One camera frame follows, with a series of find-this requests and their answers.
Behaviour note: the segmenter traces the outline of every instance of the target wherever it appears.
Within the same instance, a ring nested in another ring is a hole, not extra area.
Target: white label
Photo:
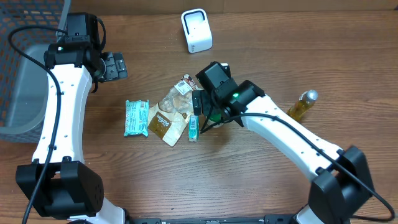
[[[196,128],[197,128],[197,116],[191,115],[190,129],[196,130]]]
[[[177,83],[174,87],[181,93],[181,95],[185,95],[189,91],[192,91],[191,86],[188,83],[186,83],[184,80]]]

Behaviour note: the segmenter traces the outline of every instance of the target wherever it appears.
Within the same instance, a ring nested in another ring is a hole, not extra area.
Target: wooden surface
[[[207,13],[393,10],[398,0],[80,0],[72,11],[94,15],[181,14],[202,8]]]
[[[125,138],[126,100],[153,106],[185,73],[228,62],[287,110],[304,91],[320,97],[303,122],[343,149],[367,155],[377,191],[398,208],[398,13],[299,12],[209,15],[213,48],[187,52],[179,15],[106,16],[106,50],[122,51],[129,78],[101,84],[88,97],[86,165],[105,196],[133,217],[255,217],[294,213],[309,183],[269,142],[236,123],[175,147],[155,134]],[[0,142],[0,223],[20,223],[27,199],[15,183],[36,144]],[[387,216],[372,199],[358,212]],[[40,218],[29,223],[65,223]]]

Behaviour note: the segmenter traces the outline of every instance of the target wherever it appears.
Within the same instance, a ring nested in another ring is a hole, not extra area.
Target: gray basket
[[[70,0],[0,1],[0,139],[38,142],[47,105],[47,72],[21,57],[7,42],[13,29],[45,25],[65,30]],[[57,41],[54,31],[30,29],[14,35],[14,43],[44,63],[44,52]]]

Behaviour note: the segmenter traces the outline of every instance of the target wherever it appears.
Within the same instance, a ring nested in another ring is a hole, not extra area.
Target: blue gray bin
[[[38,142],[47,106],[47,72],[21,57],[7,42],[13,29],[26,25],[66,28],[70,0],[7,0],[0,2],[0,139]],[[54,31],[29,29],[14,43],[44,63],[44,52],[57,41]]]

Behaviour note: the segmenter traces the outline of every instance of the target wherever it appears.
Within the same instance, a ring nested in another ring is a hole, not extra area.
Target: bottle cap
[[[318,92],[316,90],[309,90],[305,96],[308,101],[314,102],[318,99]]]

